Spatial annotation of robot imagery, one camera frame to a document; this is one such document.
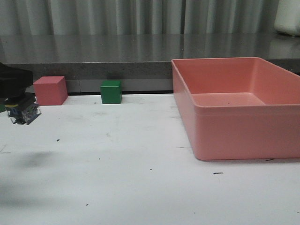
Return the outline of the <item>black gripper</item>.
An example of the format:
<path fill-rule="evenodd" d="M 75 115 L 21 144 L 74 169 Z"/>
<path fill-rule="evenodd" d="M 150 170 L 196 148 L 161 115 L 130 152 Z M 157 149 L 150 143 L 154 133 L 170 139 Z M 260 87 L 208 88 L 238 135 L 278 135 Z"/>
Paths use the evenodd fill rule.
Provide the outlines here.
<path fill-rule="evenodd" d="M 0 97 L 16 98 L 32 85 L 32 72 L 0 64 Z"/>

